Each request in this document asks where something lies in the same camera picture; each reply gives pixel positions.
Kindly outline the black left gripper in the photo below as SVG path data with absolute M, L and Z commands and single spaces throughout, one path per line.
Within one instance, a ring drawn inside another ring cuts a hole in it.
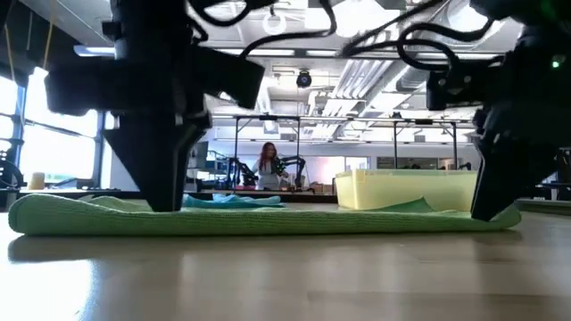
M 188 45 L 169 58 L 86 58 L 48 72 L 46 101 L 50 111 L 72 116 L 108 111 L 147 126 L 173 119 L 179 126 L 174 128 L 169 206 L 168 179 L 160 173 L 153 132 L 106 129 L 104 138 L 153 210 L 180 210 L 190 151 L 211 127 L 204 97 L 225 94 L 252 110 L 264 73 L 256 62 L 199 45 Z

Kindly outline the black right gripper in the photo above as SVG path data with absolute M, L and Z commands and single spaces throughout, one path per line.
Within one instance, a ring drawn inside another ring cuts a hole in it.
M 525 138 L 550 136 L 571 120 L 571 32 L 525 27 L 503 55 L 460 60 L 429 74 L 428 110 L 477 104 L 474 144 L 481 162 L 471 214 L 490 221 L 557 169 L 556 145 Z

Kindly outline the teal microfiber towel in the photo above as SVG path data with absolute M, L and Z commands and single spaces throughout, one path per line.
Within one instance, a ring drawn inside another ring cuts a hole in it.
M 255 209 L 255 208 L 283 208 L 285 205 L 281 202 L 279 196 L 271 196 L 268 198 L 254 199 L 248 196 L 238 194 L 220 194 L 212 195 L 211 200 L 201 200 L 193 196 L 185 195 L 182 201 L 183 208 L 197 209 Z

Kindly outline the lime green microfiber towel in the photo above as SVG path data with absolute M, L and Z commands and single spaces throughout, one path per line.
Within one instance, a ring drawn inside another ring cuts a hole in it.
M 375 210 L 186 208 L 155 212 L 111 196 L 73 200 L 33 193 L 8 210 L 12 231 L 34 236 L 350 235 L 503 231 L 521 221 L 508 206 L 489 221 L 460 210 L 435 210 L 419 198 Z

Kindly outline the yellow plastic basket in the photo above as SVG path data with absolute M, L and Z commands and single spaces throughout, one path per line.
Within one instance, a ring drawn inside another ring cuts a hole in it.
M 374 210 L 423 198 L 437 211 L 469 211 L 475 171 L 439 169 L 354 169 L 335 176 L 338 204 Z

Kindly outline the black computer monitor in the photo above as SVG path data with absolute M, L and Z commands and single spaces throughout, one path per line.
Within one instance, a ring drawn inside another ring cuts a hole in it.
M 556 160 L 558 163 L 557 182 L 571 184 L 571 150 L 559 149 Z

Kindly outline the dark window pillar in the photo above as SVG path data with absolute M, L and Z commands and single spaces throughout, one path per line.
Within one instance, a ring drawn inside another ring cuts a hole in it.
M 104 149 L 104 139 L 103 130 L 105 127 L 106 116 L 102 111 L 98 111 L 97 122 L 96 122 L 96 134 L 94 137 L 95 142 L 95 153 L 94 153 L 94 167 L 93 167 L 93 187 L 101 187 L 101 175 L 102 175 L 102 164 L 103 164 L 103 149 Z

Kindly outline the person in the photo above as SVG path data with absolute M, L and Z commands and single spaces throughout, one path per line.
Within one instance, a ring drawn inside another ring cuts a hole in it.
M 252 172 L 258 175 L 257 190 L 278 190 L 280 179 L 288 174 L 277 170 L 277 149 L 273 143 L 267 142 L 262 146 L 261 154 L 254 163 Z

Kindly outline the ceiling light strip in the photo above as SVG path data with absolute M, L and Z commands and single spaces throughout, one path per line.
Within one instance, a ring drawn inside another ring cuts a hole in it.
M 242 48 L 215 48 L 215 51 L 232 54 L 239 56 L 243 53 Z M 293 49 L 254 49 L 247 54 L 248 56 L 260 56 L 260 57 L 291 57 L 295 56 L 295 50 Z

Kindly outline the black aluminium table frame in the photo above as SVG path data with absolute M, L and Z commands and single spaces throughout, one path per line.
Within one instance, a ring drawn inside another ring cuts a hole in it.
M 43 193 L 57 195 L 71 199 L 90 199 L 99 196 L 112 196 L 128 201 L 141 201 L 143 196 L 140 192 L 121 190 L 75 190 L 75 189 L 45 189 L 39 191 L 0 189 L 0 211 L 6 211 L 8 207 L 21 197 L 32 194 Z M 337 204 L 336 195 L 313 194 L 313 193 L 275 193 L 285 203 L 310 203 L 310 204 Z M 546 201 L 520 199 L 517 206 L 522 211 L 562 215 L 571 217 L 571 202 L 568 201 Z

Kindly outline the black metal rig frame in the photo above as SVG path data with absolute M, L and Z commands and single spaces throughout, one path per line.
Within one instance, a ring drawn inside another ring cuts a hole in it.
M 237 149 L 238 149 L 238 137 L 239 137 L 239 132 L 242 130 L 242 127 L 239 126 L 240 120 L 241 119 L 246 119 L 246 122 L 244 123 L 244 127 L 246 127 L 253 119 L 257 119 L 260 121 L 274 121 L 277 122 L 278 120 L 294 120 L 297 122 L 297 129 L 295 130 L 296 133 L 299 133 L 300 128 L 301 128 L 301 118 L 299 116 L 278 116 L 278 115 L 268 115 L 268 114 L 262 114 L 262 115 L 244 115 L 244 116 L 235 116 L 236 119 L 236 131 L 235 131 L 235 154 L 233 157 L 237 157 Z M 297 150 L 300 150 L 300 138 L 297 137 L 296 138 L 296 147 Z M 289 191 L 291 192 L 300 192 L 302 190 L 298 189 L 295 185 L 293 185 L 292 187 L 288 188 Z
M 393 167 L 395 169 L 399 167 L 398 135 L 402 132 L 404 128 L 408 128 L 409 126 L 412 125 L 421 126 L 421 127 L 439 125 L 449 136 L 452 137 L 453 167 L 455 169 L 459 168 L 457 121 L 445 120 L 445 119 L 395 119 L 393 121 Z

